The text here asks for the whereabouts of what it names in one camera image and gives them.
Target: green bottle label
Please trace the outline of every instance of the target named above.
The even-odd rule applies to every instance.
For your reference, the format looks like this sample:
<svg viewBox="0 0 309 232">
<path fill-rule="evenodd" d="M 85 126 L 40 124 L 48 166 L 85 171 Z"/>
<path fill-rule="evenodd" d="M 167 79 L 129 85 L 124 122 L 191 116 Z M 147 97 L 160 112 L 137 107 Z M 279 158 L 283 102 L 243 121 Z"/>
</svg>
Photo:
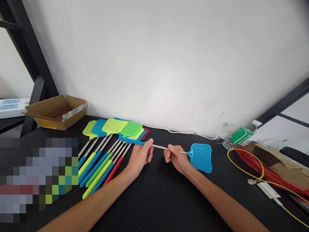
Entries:
<svg viewBox="0 0 309 232">
<path fill-rule="evenodd" d="M 229 137 L 229 140 L 236 145 L 240 145 L 252 135 L 254 135 L 252 131 L 241 127 L 234 134 L 232 134 L 231 137 Z"/>
</svg>

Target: green handle grip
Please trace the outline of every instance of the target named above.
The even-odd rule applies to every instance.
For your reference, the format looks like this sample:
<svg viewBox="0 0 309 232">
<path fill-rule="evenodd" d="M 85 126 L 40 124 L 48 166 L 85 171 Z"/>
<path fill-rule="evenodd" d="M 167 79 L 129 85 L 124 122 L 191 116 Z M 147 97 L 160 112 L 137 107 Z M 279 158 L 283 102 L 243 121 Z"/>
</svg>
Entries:
<svg viewBox="0 0 309 232">
<path fill-rule="evenodd" d="M 96 170 L 96 172 L 92 175 L 92 177 L 88 180 L 88 182 L 86 183 L 86 187 L 89 187 L 94 179 L 98 176 L 98 174 L 101 172 L 101 170 L 105 167 L 105 165 L 107 164 L 107 162 L 110 160 L 110 158 L 112 157 L 112 153 L 109 153 L 109 155 L 106 157 L 106 159 L 103 161 L 103 163 L 98 167 L 98 169 Z"/>
<path fill-rule="evenodd" d="M 83 172 L 85 171 L 86 167 L 88 166 L 88 164 L 92 161 L 92 159 L 95 157 L 96 153 L 93 152 L 91 154 L 91 156 L 89 156 L 88 160 L 86 160 L 86 162 L 84 163 L 84 165 L 78 170 L 78 178 L 80 177 L 81 174 L 83 174 Z"/>
<path fill-rule="evenodd" d="M 99 180 L 101 179 L 101 177 L 103 176 L 103 174 L 106 172 L 106 170 L 108 169 L 108 167 L 111 165 L 113 161 L 109 160 L 107 162 L 107 164 L 104 166 L 104 168 L 100 171 L 100 173 L 97 175 L 97 177 L 94 179 L 94 181 L 91 183 L 91 185 L 88 187 L 87 191 L 84 193 L 83 195 L 83 199 L 85 199 L 86 197 L 89 196 L 89 194 L 92 192 L 92 190 L 94 189 L 94 187 L 97 185 L 97 183 L 99 182 Z"/>
</svg>

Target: pixelated area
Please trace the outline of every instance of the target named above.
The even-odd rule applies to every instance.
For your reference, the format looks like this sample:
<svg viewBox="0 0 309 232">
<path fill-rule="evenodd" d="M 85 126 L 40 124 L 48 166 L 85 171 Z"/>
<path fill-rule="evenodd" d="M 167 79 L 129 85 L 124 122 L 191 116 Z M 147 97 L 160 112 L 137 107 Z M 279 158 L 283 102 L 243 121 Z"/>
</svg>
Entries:
<svg viewBox="0 0 309 232">
<path fill-rule="evenodd" d="M 78 139 L 0 139 L 0 222 L 24 222 L 78 185 Z"/>
</svg>

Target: hand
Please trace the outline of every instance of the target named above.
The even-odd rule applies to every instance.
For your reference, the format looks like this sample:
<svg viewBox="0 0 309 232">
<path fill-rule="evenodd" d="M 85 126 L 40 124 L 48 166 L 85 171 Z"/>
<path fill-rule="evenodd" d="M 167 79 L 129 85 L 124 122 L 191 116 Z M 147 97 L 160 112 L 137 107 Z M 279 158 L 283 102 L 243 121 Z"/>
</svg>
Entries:
<svg viewBox="0 0 309 232">
<path fill-rule="evenodd" d="M 127 168 L 134 172 L 136 176 L 139 175 L 147 163 L 150 163 L 153 156 L 152 152 L 154 150 L 154 148 L 151 147 L 153 142 L 154 140 L 150 139 L 145 142 L 144 146 L 135 144 Z"/>
<path fill-rule="evenodd" d="M 169 144 L 168 148 L 169 150 L 164 150 L 165 162 L 172 162 L 174 167 L 183 175 L 185 175 L 190 169 L 194 169 L 189 162 L 187 155 L 180 152 L 184 151 L 181 146 L 173 146 Z"/>
</svg>

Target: red wire bundle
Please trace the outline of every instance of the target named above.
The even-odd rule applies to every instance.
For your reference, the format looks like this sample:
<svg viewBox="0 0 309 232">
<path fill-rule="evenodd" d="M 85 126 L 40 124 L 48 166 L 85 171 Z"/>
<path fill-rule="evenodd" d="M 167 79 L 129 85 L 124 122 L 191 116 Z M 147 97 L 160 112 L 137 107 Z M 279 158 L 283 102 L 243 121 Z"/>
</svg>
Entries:
<svg viewBox="0 0 309 232">
<path fill-rule="evenodd" d="M 243 147 L 237 146 L 235 147 L 237 149 L 242 149 L 242 150 L 247 150 Z M 240 158 L 246 162 L 246 164 L 248 164 L 250 167 L 252 167 L 255 171 L 257 171 L 259 174 L 262 174 L 262 168 L 261 168 L 261 164 L 249 153 L 245 152 L 245 151 L 240 151 L 240 150 L 235 150 L 237 152 L 237 154 L 240 156 Z M 298 194 L 302 194 L 305 195 L 307 197 L 309 197 L 309 190 L 302 190 L 301 188 L 297 187 L 296 185 L 282 179 L 280 176 L 278 176 L 277 174 L 275 174 L 272 170 L 270 170 L 268 167 L 264 166 L 264 178 L 268 181 L 277 183 L 279 185 L 282 185 L 290 190 L 292 190 L 293 192 L 296 192 Z"/>
</svg>

